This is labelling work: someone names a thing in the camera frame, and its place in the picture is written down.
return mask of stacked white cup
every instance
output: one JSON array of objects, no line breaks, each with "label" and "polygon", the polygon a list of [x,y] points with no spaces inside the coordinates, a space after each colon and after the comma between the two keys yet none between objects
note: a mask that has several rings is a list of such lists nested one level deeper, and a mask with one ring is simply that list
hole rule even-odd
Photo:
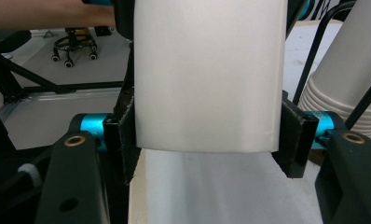
[{"label": "stacked white cup", "polygon": [[[371,86],[371,0],[359,0],[308,80],[299,107],[346,119]],[[371,105],[353,131],[371,137]]]}]

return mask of forearm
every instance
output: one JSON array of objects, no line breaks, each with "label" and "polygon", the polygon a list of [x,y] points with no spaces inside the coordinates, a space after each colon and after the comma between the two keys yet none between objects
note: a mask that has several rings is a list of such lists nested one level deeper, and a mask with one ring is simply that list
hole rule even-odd
[{"label": "forearm", "polygon": [[112,7],[81,0],[0,0],[0,29],[115,26]]}]

